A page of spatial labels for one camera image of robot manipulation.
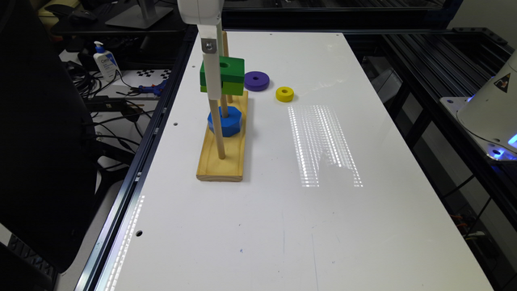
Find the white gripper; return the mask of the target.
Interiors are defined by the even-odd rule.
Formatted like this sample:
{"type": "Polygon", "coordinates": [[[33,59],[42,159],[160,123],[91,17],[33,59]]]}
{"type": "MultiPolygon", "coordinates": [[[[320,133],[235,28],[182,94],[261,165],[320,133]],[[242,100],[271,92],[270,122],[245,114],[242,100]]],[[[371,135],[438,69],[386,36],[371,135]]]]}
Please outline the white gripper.
{"type": "Polygon", "coordinates": [[[222,96],[220,56],[225,55],[220,23],[224,0],[178,0],[177,5],[182,21],[198,27],[208,98],[219,100],[222,96]]]}

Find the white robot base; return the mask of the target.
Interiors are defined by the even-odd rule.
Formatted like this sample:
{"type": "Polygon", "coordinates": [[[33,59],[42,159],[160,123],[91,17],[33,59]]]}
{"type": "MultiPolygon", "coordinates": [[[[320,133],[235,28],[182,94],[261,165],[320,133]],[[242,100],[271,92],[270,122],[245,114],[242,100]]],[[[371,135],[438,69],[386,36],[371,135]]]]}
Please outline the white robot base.
{"type": "Polygon", "coordinates": [[[440,100],[488,158],[516,160],[516,55],[474,95],[440,100]]]}

